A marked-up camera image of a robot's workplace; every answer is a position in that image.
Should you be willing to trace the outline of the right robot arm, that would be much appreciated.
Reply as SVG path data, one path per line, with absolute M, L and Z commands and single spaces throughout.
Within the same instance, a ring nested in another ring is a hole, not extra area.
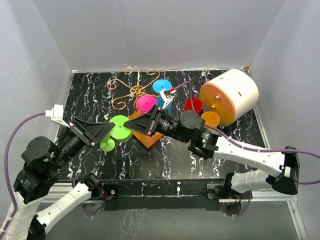
M 272 152 L 231 142 L 218 130 L 205 128 L 205 120 L 195 111 L 184 111 L 175 119 L 157 105 L 144 115 L 125 122 L 124 126 L 149 137 L 160 133 L 189 144 L 188 150 L 204 159 L 228 160 L 255 168 L 246 173 L 228 173 L 222 185 L 205 190 L 207 195 L 217 199 L 233 199 L 249 191 L 269 188 L 286 195 L 298 193 L 300 162 L 292 147 Z

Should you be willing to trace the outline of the red plastic wine glass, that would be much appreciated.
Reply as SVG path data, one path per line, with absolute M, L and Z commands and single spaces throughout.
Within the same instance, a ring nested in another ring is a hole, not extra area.
M 203 109 L 203 102 L 197 97 L 188 98 L 185 101 L 185 104 L 184 104 L 185 111 L 194 110 L 197 114 L 200 114 L 202 109 Z

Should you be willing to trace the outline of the pink plastic wine glass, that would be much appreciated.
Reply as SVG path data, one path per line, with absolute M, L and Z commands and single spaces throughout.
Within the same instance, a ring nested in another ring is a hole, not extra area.
M 153 108 L 153 106 L 157 103 L 157 100 L 155 97 L 150 95 L 143 95 L 140 96 L 137 99 L 136 107 L 137 110 L 140 112 L 140 116 L 147 113 L 150 109 Z

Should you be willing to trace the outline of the blue plastic wine glass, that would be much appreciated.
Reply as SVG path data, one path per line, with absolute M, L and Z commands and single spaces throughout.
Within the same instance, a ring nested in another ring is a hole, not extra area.
M 153 83 L 152 89 L 159 94 L 159 96 L 156 97 L 158 106 L 163 107 L 165 103 L 168 103 L 168 101 L 163 99 L 164 90 L 168 91 L 171 88 L 172 84 L 166 79 L 158 79 Z

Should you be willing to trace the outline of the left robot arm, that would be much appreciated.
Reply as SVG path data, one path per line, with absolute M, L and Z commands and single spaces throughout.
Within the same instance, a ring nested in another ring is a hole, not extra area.
M 0 229 L 2 240 L 43 240 L 53 226 L 88 199 L 103 195 L 103 183 L 93 173 L 79 180 L 63 197 L 38 211 L 58 181 L 60 170 L 84 147 L 94 147 L 115 127 L 112 122 L 89 123 L 74 118 L 58 143 L 44 136 L 31 140 L 22 153 L 23 169 L 13 184 L 12 204 Z

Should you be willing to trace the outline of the orange plastic wine glass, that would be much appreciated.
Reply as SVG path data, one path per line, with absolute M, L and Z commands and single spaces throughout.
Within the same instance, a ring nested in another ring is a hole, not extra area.
M 206 125 L 212 127 L 217 127 L 220 124 L 219 115 L 212 111 L 206 111 L 202 113 L 201 118 L 204 119 Z

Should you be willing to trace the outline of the green plastic wine glass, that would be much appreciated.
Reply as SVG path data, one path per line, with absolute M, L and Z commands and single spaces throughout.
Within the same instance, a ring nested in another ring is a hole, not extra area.
M 100 149 L 104 152 L 110 152 L 115 148 L 115 146 L 115 141 L 112 138 L 109 138 L 107 141 L 101 142 Z
M 127 121 L 129 121 L 129 118 L 124 115 L 112 117 L 109 122 L 115 124 L 115 126 L 110 131 L 110 136 L 120 142 L 129 140 L 133 135 L 133 131 L 124 126 Z

